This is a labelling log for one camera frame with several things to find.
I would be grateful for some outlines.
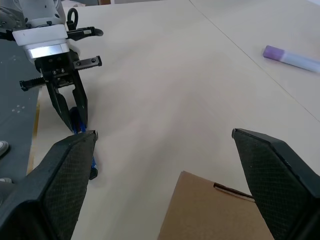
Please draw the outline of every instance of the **cable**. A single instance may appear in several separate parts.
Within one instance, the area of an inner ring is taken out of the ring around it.
[[[79,15],[78,15],[78,11],[75,8],[70,8],[70,10],[68,11],[68,15],[67,15],[67,21],[71,22],[71,17],[72,14],[74,14],[74,26],[77,27],[78,25],[78,19],[79,19]]]

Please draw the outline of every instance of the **brown cardboard box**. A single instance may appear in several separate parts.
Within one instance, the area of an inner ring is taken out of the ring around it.
[[[183,171],[158,240],[273,240],[251,196]]]

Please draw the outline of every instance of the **purple cap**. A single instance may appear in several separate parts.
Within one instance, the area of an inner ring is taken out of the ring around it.
[[[283,55],[285,54],[285,50],[280,48],[276,48],[273,46],[266,46],[263,52],[263,56],[267,59],[273,59],[276,61],[280,61]]]

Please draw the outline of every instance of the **purple marker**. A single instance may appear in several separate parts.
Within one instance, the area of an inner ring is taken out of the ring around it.
[[[285,64],[290,64],[292,66],[306,69],[311,72],[320,73],[320,61],[290,53],[280,48],[268,45],[264,49],[263,56],[265,58],[273,59]]]

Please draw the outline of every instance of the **textured black pad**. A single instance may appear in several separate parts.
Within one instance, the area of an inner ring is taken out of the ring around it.
[[[281,140],[243,129],[234,129],[232,137],[251,194],[274,239],[310,239],[298,236],[317,211],[319,176]]]
[[[69,240],[89,181],[97,135],[87,131],[52,146],[0,207],[0,239]]]

